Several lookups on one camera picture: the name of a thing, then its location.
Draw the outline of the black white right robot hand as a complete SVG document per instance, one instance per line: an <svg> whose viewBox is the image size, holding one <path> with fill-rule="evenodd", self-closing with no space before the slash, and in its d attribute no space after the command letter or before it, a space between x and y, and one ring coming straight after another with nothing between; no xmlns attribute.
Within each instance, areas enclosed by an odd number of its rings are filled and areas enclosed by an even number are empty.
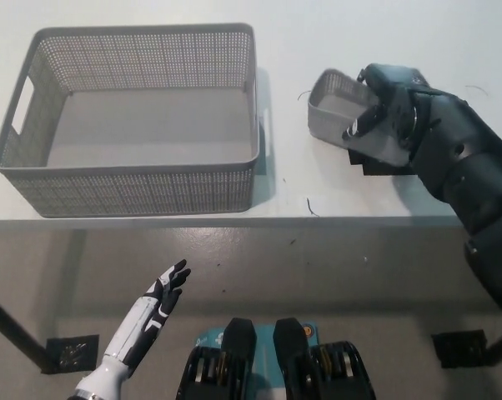
<svg viewBox="0 0 502 400"><path fill-rule="evenodd" d="M395 167L409 162L404 140L414 131L417 111L412 92L429 88L421 72L413 67L371 63L357 76L374 103L343 131L347 149Z"/></svg>

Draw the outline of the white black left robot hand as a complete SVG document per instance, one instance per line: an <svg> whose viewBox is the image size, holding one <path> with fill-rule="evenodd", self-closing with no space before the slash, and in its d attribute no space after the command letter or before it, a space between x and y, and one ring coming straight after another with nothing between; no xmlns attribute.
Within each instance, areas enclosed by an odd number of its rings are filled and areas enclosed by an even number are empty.
<svg viewBox="0 0 502 400"><path fill-rule="evenodd" d="M181 260L162 273L132 305L100 364L82 378L71 399L119 399L176 306L191 270Z"/></svg>

